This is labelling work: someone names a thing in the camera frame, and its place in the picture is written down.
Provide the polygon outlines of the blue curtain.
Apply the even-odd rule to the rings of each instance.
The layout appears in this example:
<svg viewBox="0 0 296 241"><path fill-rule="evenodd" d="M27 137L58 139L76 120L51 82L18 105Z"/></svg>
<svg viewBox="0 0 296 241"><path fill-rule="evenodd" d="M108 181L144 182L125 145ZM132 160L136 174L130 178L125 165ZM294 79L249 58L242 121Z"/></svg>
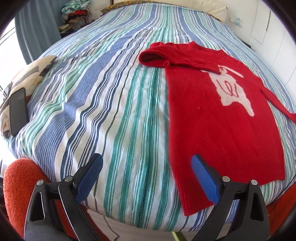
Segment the blue curtain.
<svg viewBox="0 0 296 241"><path fill-rule="evenodd" d="M61 9L67 0L31 0L15 16L16 36L27 64L62 39Z"/></svg>

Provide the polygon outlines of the wall socket with sticker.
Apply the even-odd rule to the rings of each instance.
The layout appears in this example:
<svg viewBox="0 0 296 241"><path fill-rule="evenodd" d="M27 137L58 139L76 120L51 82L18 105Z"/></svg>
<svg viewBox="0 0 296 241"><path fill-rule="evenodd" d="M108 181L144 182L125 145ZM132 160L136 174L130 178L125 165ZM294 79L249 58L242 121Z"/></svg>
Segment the wall socket with sticker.
<svg viewBox="0 0 296 241"><path fill-rule="evenodd" d="M237 26L241 25L241 19L239 17L230 16L229 22L231 22Z"/></svg>

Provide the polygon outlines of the striped bed cover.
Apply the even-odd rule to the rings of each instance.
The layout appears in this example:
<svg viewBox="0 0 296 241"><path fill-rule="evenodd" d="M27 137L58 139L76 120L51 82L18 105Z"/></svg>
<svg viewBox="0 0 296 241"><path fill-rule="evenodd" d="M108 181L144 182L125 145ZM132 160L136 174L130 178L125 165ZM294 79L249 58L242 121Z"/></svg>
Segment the striped bed cover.
<svg viewBox="0 0 296 241"><path fill-rule="evenodd" d="M29 101L29 123L8 147L52 181L100 153L104 165L88 208L138 228L198 230L211 208L184 216L168 161L165 73L137 59L153 42L191 41L243 62L295 112L281 81L227 25L182 6L135 4L108 12L44 52L56 61Z"/></svg>

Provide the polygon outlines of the white wardrobe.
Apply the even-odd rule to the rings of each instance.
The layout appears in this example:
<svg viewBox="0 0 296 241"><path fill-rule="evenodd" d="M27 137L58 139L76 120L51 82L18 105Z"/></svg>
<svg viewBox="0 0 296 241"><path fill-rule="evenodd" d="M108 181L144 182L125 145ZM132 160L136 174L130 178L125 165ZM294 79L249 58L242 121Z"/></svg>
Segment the white wardrobe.
<svg viewBox="0 0 296 241"><path fill-rule="evenodd" d="M295 97L295 42L280 19L263 2L257 2L249 44Z"/></svg>

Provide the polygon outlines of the cream padded headboard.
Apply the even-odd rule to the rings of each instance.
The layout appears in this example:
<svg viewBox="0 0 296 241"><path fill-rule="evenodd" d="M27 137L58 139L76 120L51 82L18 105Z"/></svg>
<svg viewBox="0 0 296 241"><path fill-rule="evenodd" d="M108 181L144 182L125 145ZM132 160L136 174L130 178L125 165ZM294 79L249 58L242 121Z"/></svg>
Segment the cream padded headboard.
<svg viewBox="0 0 296 241"><path fill-rule="evenodd" d="M195 11L202 11L224 23L227 18L227 6L225 3L216 0L160 0L156 3L172 4L182 6Z"/></svg>

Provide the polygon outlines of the beige patterned cushion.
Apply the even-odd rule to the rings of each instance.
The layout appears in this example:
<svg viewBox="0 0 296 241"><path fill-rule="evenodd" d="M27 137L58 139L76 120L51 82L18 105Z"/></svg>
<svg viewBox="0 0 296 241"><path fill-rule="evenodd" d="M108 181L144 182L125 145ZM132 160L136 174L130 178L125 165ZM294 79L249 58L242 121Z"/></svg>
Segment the beige patterned cushion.
<svg viewBox="0 0 296 241"><path fill-rule="evenodd" d="M9 99L21 88L26 91L26 103L31 99L34 91L49 72L57 56L49 55L37 59L23 68L8 85L8 96L1 104L1 136L9 138L11 135Z"/></svg>

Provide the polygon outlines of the pile of colourful clothes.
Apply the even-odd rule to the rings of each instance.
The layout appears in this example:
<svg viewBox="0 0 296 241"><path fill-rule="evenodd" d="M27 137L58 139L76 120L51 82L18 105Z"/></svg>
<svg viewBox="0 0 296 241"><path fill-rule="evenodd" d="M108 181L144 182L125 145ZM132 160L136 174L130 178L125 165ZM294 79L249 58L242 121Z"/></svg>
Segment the pile of colourful clothes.
<svg viewBox="0 0 296 241"><path fill-rule="evenodd" d="M61 38L64 38L90 23L91 1L69 1L61 8L63 25L58 27Z"/></svg>

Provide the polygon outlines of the red knit sweater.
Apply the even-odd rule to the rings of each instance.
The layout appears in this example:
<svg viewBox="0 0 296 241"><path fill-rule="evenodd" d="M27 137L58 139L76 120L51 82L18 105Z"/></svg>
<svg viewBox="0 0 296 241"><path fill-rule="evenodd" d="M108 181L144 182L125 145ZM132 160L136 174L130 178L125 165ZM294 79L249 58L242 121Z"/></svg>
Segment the red knit sweater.
<svg viewBox="0 0 296 241"><path fill-rule="evenodd" d="M169 161L186 216L216 202L203 190L205 175L192 163L200 155L220 175L264 185L285 179L280 132L271 110L295 114L242 62L223 50L153 43L139 55L144 66L163 68L168 84Z"/></svg>

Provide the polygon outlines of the black smartphone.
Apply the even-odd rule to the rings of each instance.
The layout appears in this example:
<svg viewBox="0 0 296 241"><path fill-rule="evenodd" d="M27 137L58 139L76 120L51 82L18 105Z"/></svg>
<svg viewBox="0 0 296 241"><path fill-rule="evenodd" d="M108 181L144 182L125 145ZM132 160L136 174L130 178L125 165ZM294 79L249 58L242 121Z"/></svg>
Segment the black smartphone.
<svg viewBox="0 0 296 241"><path fill-rule="evenodd" d="M9 99L10 129L15 137L19 131L29 122L26 103L26 89L20 88Z"/></svg>

